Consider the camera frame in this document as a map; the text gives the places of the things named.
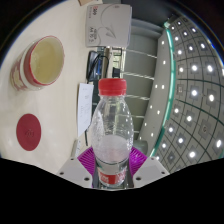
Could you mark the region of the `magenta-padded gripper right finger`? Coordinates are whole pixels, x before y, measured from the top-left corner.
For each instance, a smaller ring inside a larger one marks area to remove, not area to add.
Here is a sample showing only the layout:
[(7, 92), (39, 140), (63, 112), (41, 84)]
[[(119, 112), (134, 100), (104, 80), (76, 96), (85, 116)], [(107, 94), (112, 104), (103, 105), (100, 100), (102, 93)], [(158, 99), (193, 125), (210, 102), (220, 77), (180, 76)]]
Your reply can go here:
[(156, 157), (147, 157), (137, 148), (129, 155), (127, 183), (129, 188), (141, 188), (157, 181), (169, 172)]

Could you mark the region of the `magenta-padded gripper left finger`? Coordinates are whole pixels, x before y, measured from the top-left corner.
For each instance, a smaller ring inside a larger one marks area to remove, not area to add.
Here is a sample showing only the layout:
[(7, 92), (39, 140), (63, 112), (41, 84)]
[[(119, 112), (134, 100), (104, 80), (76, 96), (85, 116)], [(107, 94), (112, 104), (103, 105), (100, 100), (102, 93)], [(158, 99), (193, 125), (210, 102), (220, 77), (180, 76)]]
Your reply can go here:
[(70, 157), (57, 175), (81, 187), (92, 188), (95, 165), (93, 149), (88, 148), (78, 157)]

